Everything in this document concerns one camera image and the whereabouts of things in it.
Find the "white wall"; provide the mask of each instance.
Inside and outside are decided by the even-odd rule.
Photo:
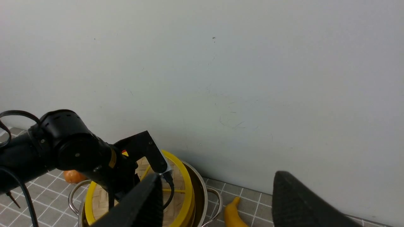
[[[206,176],[271,193],[288,170],[345,213],[403,226],[403,11],[3,0],[0,110],[72,109],[111,143],[147,129]]]

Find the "yellow steamer rim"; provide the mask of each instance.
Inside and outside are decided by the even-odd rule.
[[[192,187],[192,182],[191,182],[191,177],[189,176],[189,173],[184,166],[184,164],[181,162],[180,159],[175,157],[173,154],[162,150],[164,156],[169,160],[174,163],[174,165],[179,169],[183,179],[184,179],[184,185],[185,189],[180,190],[180,189],[175,189],[175,193],[183,193],[184,194],[184,200],[182,207],[177,215],[177,217],[174,219],[174,221],[169,225],[169,227],[187,227],[191,226],[194,222],[195,218],[195,195],[194,195],[194,189]],[[141,173],[140,171],[136,171],[138,175],[141,175],[140,180],[142,181],[143,178],[147,175],[147,173],[150,170],[150,165],[146,168],[144,173]],[[87,195],[86,195],[86,203],[84,205],[84,212],[86,213],[86,219],[89,225],[93,224],[96,219],[94,217],[93,213],[93,195],[94,191],[96,189],[97,184],[95,182],[91,182],[90,187],[88,188]],[[163,193],[171,192],[170,189],[163,189]]]

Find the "black cable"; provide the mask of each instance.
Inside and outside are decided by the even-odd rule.
[[[108,210],[111,210],[115,206],[114,188],[108,180],[106,182],[108,188]]]
[[[0,170],[8,173],[10,176],[12,176],[17,183],[20,185],[21,190],[24,193],[25,196],[25,200],[27,201],[27,205],[28,205],[28,210],[29,210],[29,214],[31,215],[31,221],[32,221],[32,225],[33,227],[39,227],[38,226],[38,220],[36,219],[36,214],[35,214],[35,209],[34,209],[34,205],[32,204],[32,199],[31,196],[29,195],[28,189],[25,186],[24,182],[9,168],[4,167],[4,166],[0,166]]]
[[[167,202],[163,206],[163,210],[164,210],[171,203],[171,201],[174,197],[175,189],[174,189],[174,180],[173,180],[173,177],[171,176],[171,173],[165,172],[165,173],[163,173],[163,177],[167,181],[167,183],[170,185],[170,188],[171,188],[170,197],[168,198]]]
[[[27,118],[35,121],[38,124],[38,126],[41,124],[40,120],[35,115],[28,113],[26,111],[23,111],[23,110],[8,110],[8,111],[4,111],[4,112],[0,113],[0,118],[5,117],[5,116],[23,116],[23,117],[27,117]],[[0,143],[0,148],[2,148],[11,141],[11,132],[7,128],[7,126],[5,126],[3,124],[3,122],[1,122],[1,120],[0,120],[0,128],[8,133],[7,141]]]

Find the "bamboo steamer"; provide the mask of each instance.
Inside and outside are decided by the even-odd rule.
[[[195,218],[195,195],[191,178],[184,164],[169,152],[162,151],[168,163],[173,169],[174,197],[164,210],[163,227],[187,227],[192,226]],[[147,174],[153,173],[146,158],[137,161],[136,169],[140,180]],[[163,186],[163,203],[170,197],[170,186],[167,182]],[[87,222],[91,225],[106,212],[108,212],[108,193],[95,182],[91,182],[86,195],[84,206]]]

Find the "wire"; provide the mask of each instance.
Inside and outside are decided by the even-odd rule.
[[[41,124],[39,118],[37,118],[35,115],[33,115],[29,112],[26,112],[26,111],[22,111],[22,110],[8,110],[8,111],[4,111],[4,112],[0,113],[0,118],[5,117],[5,116],[23,116],[23,117],[27,117],[27,118],[35,121],[38,124],[38,126],[40,126],[40,124]],[[3,122],[1,122],[1,120],[0,120],[0,128],[8,133],[7,141],[0,143],[0,148],[2,148],[2,147],[7,146],[8,143],[10,143],[11,132],[7,128],[7,126],[5,126],[3,124]],[[25,200],[27,201],[29,214],[31,215],[32,225],[33,225],[33,227],[38,227],[38,220],[36,218],[34,205],[32,204],[31,196],[29,195],[28,189],[25,186],[24,181],[22,181],[12,170],[10,170],[9,168],[7,168],[5,166],[0,166],[0,170],[4,171],[7,174],[9,174],[10,176],[12,176],[17,181],[17,183],[20,185],[21,190],[24,193]]]
[[[4,111],[4,112],[0,113],[0,118],[5,117],[5,116],[23,116],[23,117],[27,117],[27,118],[35,121],[38,124],[38,126],[41,124],[41,121],[35,115],[28,113],[26,111],[23,111],[23,110],[8,110],[8,111]],[[7,128],[7,126],[5,126],[3,124],[3,122],[1,122],[1,120],[0,120],[0,128],[8,133],[7,141],[0,143],[0,148],[2,148],[11,141],[11,132]]]
[[[171,203],[171,201],[174,197],[175,190],[174,190],[174,180],[173,180],[173,177],[171,176],[171,173],[165,172],[165,173],[163,173],[163,177],[167,181],[167,183],[170,185],[170,188],[171,188],[170,197],[168,198],[167,202],[163,206],[163,210],[164,210]]]
[[[24,193],[25,196],[25,200],[27,201],[28,204],[28,210],[29,210],[29,214],[31,215],[31,221],[32,221],[32,225],[33,227],[39,227],[38,226],[38,220],[36,219],[36,214],[35,214],[35,209],[34,209],[34,205],[32,204],[32,199],[31,196],[29,195],[28,189],[25,186],[24,182],[9,168],[5,167],[5,166],[0,166],[0,170],[8,173],[10,176],[12,176],[17,183],[20,185],[21,190]]]

